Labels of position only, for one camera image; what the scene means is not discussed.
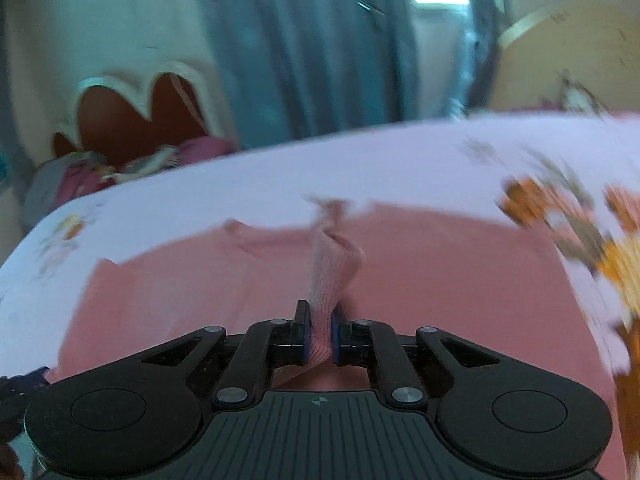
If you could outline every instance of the pink bedding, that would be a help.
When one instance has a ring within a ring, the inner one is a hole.
[[[604,371],[545,228],[514,229],[424,210],[378,205],[340,233],[365,262],[346,288],[351,319],[398,333],[438,326],[585,384],[616,418]],[[95,268],[51,380],[60,380],[210,324],[229,333],[292,316],[308,294],[310,230],[213,229]],[[291,388],[365,388],[366,374],[327,364]],[[615,425],[598,471],[625,477]]]

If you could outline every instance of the white bed sheet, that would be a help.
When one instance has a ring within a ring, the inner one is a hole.
[[[409,123],[228,156],[111,187],[45,218],[0,268],[0,376],[55,366],[96,261],[122,262],[229,218],[279,227],[308,224],[309,196],[420,205],[506,224],[496,201],[510,174],[532,174],[528,150],[565,161],[594,195],[615,182],[640,192],[640,120],[548,116]],[[622,237],[596,202],[598,227]],[[65,226],[83,228],[64,240]],[[617,291],[566,262],[612,372],[628,356],[610,328],[625,317]]]

